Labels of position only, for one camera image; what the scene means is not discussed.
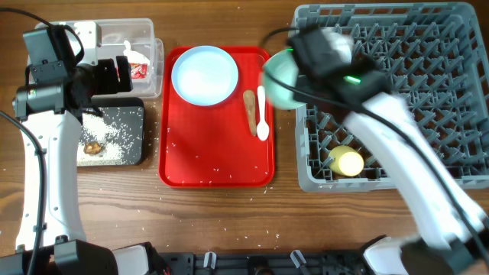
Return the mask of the brown food scrap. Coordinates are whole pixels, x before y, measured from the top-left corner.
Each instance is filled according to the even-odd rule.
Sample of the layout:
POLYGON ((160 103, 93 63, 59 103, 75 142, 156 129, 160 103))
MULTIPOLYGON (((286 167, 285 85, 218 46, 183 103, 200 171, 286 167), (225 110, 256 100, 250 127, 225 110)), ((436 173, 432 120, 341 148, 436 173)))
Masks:
POLYGON ((103 146, 96 141, 86 143, 83 152, 88 155, 97 155, 103 151, 103 146))

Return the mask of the yellow plastic cup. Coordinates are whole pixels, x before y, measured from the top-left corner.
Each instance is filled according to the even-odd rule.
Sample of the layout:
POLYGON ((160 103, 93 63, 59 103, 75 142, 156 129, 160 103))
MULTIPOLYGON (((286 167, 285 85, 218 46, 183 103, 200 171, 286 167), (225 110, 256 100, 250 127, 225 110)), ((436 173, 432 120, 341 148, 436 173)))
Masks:
POLYGON ((364 169, 363 157, 352 147, 337 146, 330 151, 329 157, 332 158, 329 168, 342 176, 357 176, 364 169))

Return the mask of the large pale blue plate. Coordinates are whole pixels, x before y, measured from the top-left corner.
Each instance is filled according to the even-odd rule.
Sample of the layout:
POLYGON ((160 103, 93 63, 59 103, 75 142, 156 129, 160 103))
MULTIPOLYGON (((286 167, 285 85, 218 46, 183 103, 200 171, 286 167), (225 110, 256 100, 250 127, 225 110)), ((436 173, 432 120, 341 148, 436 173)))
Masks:
POLYGON ((224 102, 238 86, 238 64, 222 48, 198 46, 182 53, 171 70, 177 95, 192 105, 224 102))

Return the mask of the pale green bowl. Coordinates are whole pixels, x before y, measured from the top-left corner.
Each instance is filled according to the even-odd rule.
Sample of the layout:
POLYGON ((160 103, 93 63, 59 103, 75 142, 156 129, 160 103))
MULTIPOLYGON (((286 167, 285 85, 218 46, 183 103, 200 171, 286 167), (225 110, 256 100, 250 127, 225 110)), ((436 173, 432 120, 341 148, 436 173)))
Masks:
MULTIPOLYGON (((275 79, 295 87, 299 69, 293 59, 292 50, 282 50, 273 55, 265 64, 264 71, 275 79)), ((304 105, 293 99, 293 92, 274 82, 269 76, 262 74, 262 86, 268 101, 278 109, 292 110, 304 105)))

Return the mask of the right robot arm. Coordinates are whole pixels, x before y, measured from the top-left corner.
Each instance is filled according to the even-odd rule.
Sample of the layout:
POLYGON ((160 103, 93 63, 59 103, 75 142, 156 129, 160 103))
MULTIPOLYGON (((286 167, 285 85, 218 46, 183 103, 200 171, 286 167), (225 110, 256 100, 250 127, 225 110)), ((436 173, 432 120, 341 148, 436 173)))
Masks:
POLYGON ((286 54, 298 73, 289 84, 264 65, 265 89, 279 85, 296 102, 342 108, 343 125, 386 170, 415 220, 417 235, 379 237, 364 247, 370 271, 457 274, 487 261, 486 212, 445 168, 386 73, 369 57, 346 57, 340 34, 318 26, 289 32, 286 54))

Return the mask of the brown root vegetable piece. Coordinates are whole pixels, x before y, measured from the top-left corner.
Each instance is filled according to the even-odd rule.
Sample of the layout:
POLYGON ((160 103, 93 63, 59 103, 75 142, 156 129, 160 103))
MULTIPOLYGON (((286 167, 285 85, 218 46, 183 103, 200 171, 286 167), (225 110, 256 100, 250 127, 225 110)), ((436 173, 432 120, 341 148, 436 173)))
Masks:
POLYGON ((248 120, 248 126, 252 136, 257 135, 256 124, 256 98, 252 90, 245 90, 243 93, 243 101, 248 120))

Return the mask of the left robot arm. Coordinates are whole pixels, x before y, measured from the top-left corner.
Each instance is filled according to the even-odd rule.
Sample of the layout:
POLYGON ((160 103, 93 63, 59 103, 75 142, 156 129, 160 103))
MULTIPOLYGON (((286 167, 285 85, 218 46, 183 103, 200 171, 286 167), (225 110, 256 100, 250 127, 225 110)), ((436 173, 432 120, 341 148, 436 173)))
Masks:
POLYGON ((24 209, 16 252, 3 274, 153 274, 159 257, 149 244, 109 250, 86 240, 77 195, 77 147, 83 112, 100 111, 94 95, 132 88, 128 59, 100 60, 101 31, 92 21, 54 24, 24 33, 25 83, 9 121, 22 133, 24 209))

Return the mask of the red snack wrapper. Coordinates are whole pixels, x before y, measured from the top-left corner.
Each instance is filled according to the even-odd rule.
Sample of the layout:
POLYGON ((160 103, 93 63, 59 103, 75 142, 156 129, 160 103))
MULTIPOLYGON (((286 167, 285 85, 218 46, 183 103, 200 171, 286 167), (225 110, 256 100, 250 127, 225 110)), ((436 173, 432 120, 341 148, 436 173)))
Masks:
POLYGON ((132 79, 144 79, 147 76, 146 63, 130 63, 130 67, 132 79))

